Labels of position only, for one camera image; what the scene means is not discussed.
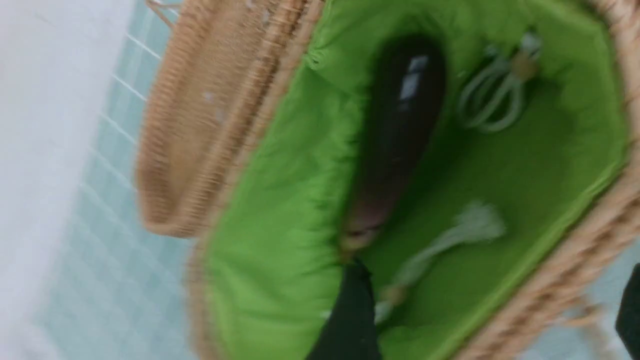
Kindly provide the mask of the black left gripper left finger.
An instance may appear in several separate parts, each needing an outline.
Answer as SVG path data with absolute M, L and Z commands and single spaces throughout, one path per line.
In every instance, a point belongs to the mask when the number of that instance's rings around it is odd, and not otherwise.
M 381 360 L 371 273 L 361 260 L 345 265 L 340 291 L 308 360 Z

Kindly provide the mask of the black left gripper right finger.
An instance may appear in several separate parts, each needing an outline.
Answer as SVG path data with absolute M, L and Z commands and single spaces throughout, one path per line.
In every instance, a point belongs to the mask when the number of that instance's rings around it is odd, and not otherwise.
M 624 346 L 640 345 L 640 264 L 633 267 L 622 292 L 615 331 Z

